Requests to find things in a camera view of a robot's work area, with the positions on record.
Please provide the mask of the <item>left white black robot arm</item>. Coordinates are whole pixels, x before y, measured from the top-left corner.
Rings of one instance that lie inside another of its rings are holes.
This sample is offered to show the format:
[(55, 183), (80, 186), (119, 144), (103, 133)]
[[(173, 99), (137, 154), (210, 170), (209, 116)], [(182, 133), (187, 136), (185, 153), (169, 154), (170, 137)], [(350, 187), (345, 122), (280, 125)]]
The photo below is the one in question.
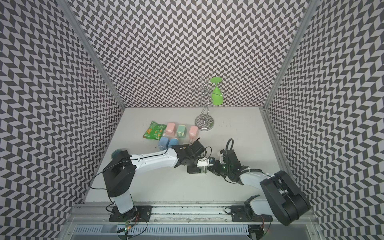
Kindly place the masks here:
[(130, 185), (134, 176), (160, 168), (187, 166), (193, 173), (210, 165), (206, 148), (196, 140), (189, 145), (173, 145), (166, 150), (145, 155), (119, 152), (103, 169), (102, 174), (108, 197), (114, 200), (120, 214), (135, 208)]

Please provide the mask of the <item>sage green pencil sharpener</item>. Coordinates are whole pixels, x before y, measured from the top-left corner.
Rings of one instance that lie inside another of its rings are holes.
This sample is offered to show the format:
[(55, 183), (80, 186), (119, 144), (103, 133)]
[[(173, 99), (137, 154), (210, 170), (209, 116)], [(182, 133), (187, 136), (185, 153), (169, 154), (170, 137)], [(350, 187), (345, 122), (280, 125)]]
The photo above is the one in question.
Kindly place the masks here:
[(207, 166), (201, 167), (201, 173), (206, 174), (207, 173)]

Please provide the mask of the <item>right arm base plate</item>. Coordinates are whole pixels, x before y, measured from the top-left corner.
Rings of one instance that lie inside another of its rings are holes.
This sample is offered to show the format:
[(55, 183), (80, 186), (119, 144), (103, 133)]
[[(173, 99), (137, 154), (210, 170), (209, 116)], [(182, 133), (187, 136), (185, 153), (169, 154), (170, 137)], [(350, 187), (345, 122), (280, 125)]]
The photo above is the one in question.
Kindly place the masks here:
[(230, 214), (233, 222), (272, 222), (270, 215), (257, 215), (248, 206), (230, 206)]

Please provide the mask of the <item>blue pencil sharpener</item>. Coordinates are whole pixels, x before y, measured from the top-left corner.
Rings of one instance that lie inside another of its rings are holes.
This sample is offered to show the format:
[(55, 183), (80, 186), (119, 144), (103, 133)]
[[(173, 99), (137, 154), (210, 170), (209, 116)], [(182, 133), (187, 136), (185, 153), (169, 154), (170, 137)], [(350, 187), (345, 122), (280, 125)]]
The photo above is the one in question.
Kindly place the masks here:
[(158, 143), (159, 150), (164, 151), (168, 148), (169, 145), (169, 138), (167, 137), (161, 137)]
[(178, 138), (171, 138), (168, 144), (168, 148), (171, 148), (173, 146), (179, 145), (179, 139)]

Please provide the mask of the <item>mint green pencil sharpener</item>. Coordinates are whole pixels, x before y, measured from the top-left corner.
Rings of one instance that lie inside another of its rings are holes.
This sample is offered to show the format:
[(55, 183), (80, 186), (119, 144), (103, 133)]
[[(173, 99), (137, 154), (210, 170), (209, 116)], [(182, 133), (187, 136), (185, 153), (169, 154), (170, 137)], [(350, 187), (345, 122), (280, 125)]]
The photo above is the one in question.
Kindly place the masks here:
[(186, 137), (187, 127), (185, 125), (178, 125), (176, 136), (180, 139), (184, 139)]

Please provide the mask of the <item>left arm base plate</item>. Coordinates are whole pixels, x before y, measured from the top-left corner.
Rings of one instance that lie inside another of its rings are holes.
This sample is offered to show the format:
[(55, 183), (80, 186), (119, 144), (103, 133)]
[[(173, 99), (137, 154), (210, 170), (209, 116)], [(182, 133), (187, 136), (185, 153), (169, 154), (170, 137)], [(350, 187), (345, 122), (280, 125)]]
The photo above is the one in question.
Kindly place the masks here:
[(124, 214), (121, 214), (117, 206), (112, 208), (109, 222), (149, 222), (152, 214), (152, 206), (134, 206), (134, 208)]

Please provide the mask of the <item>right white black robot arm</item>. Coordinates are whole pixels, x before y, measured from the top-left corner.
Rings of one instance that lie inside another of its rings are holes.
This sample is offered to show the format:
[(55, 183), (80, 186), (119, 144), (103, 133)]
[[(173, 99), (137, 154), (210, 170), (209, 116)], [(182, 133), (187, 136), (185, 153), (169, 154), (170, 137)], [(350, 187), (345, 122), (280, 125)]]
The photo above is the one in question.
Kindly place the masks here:
[(230, 184), (254, 187), (265, 196), (260, 199), (256, 194), (244, 202), (243, 215), (248, 221), (271, 216), (288, 226), (311, 209), (308, 198), (287, 172), (269, 175), (261, 169), (243, 166), (234, 150), (222, 150), (219, 157), (208, 167), (211, 173)]

